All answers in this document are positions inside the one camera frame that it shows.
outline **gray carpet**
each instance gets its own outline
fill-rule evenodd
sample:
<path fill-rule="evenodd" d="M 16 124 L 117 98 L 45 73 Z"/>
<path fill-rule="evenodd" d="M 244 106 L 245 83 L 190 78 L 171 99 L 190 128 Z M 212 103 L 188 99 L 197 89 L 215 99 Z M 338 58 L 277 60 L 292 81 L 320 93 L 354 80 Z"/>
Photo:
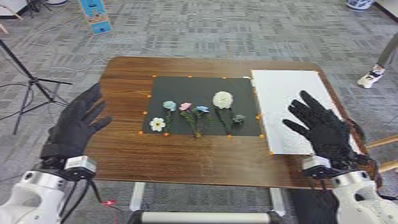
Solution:
<path fill-rule="evenodd" d="M 109 59 L 117 56 L 233 58 L 315 62 L 327 73 L 352 118 L 368 141 L 398 133 L 398 68 L 387 69 L 375 88 L 356 81 L 370 70 L 398 31 L 395 21 L 373 7 L 359 13 L 343 0 L 121 0 L 107 1 L 114 31 L 91 36 L 80 6 L 43 10 L 34 19 L 0 21 L 11 34 L 0 34 L 34 74 L 71 81 L 61 95 L 73 99 L 98 81 Z M 25 81 L 0 55 L 0 84 Z M 0 116 L 20 107 L 23 88 L 0 88 Z M 36 104 L 43 97 L 36 91 Z M 20 175 L 37 163 L 37 154 L 61 107 L 27 114 L 16 136 L 14 118 L 0 121 L 0 180 Z M 396 144 L 372 151 L 384 162 L 398 159 Z M 382 192 L 398 194 L 396 173 L 384 174 Z M 18 178 L 0 182 L 5 201 Z M 103 197 L 128 211 L 132 183 L 101 182 Z M 151 184 L 146 208 L 164 211 L 267 211 L 268 191 L 258 188 Z M 119 216 L 84 201 L 69 223 L 112 223 Z M 293 210 L 288 223 L 295 223 Z"/>

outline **black mat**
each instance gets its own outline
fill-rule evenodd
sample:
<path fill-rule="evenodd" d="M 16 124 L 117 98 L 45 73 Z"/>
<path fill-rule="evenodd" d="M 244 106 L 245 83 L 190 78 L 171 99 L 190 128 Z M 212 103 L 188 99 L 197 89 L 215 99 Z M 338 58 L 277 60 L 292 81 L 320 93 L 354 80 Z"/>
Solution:
<path fill-rule="evenodd" d="M 258 110 L 252 95 L 251 80 L 245 78 L 185 78 L 185 77 L 158 77 L 153 80 L 153 93 L 148 106 L 148 115 L 142 124 L 144 133 L 153 132 L 149 122 L 155 117 L 165 118 L 167 110 L 164 109 L 164 101 L 174 101 L 180 104 L 194 103 L 196 106 L 208 106 L 213 122 L 206 126 L 204 135 L 226 135 L 222 123 L 217 119 L 213 109 L 213 95 L 219 91 L 233 94 L 233 112 L 245 115 L 245 123 L 238 128 L 233 128 L 235 136 L 258 136 L 260 123 L 256 120 Z M 180 116 L 180 111 L 173 113 L 171 134 L 192 134 L 188 123 Z"/>

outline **flower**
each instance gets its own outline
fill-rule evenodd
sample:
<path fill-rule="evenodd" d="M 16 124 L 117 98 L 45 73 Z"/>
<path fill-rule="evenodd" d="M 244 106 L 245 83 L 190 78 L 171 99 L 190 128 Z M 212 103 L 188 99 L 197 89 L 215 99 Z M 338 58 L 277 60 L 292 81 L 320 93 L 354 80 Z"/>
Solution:
<path fill-rule="evenodd" d="M 149 125 L 151 125 L 153 131 L 160 132 L 162 128 L 165 127 L 165 120 L 164 120 L 164 118 L 155 117 L 153 121 L 149 122 Z"/>
<path fill-rule="evenodd" d="M 192 103 L 183 103 L 180 106 L 180 110 L 185 111 L 190 109 Z"/>
<path fill-rule="evenodd" d="M 245 116 L 244 115 L 235 115 L 235 117 L 233 117 L 233 123 L 235 124 L 238 124 L 238 125 L 242 125 L 244 124 L 244 120 L 245 120 Z"/>
<path fill-rule="evenodd" d="M 220 91 L 213 96 L 213 105 L 220 109 L 229 109 L 233 105 L 233 95 L 229 92 Z"/>
<path fill-rule="evenodd" d="M 208 113 L 208 112 L 210 112 L 206 106 L 197 106 L 197 107 L 196 107 L 196 110 L 197 110 L 199 112 L 203 112 L 203 113 Z"/>
<path fill-rule="evenodd" d="M 171 111 L 176 110 L 176 103 L 173 101 L 165 101 L 164 102 L 164 108 Z"/>

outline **white paper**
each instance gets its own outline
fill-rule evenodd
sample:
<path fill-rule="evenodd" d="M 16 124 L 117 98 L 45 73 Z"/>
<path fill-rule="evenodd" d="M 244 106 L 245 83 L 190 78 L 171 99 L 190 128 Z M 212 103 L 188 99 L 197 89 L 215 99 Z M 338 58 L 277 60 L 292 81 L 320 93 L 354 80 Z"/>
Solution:
<path fill-rule="evenodd" d="M 318 72 L 252 70 L 252 78 L 270 151 L 274 154 L 309 155 L 315 153 L 311 144 L 283 124 L 283 119 L 290 119 L 302 124 L 288 111 L 292 100 L 302 101 L 299 95 L 302 90 L 313 95 L 325 108 L 334 110 L 341 118 Z M 354 150 L 359 152 L 356 141 L 352 140 L 350 143 Z"/>

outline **flower stem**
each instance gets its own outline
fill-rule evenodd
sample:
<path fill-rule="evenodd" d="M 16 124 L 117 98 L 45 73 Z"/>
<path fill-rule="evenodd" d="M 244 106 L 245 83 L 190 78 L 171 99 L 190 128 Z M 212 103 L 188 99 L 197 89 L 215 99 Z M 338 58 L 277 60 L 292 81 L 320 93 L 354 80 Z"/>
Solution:
<path fill-rule="evenodd" d="M 167 110 L 167 115 L 165 115 L 165 133 L 169 133 L 171 130 L 171 122 L 173 122 L 173 112 Z"/>

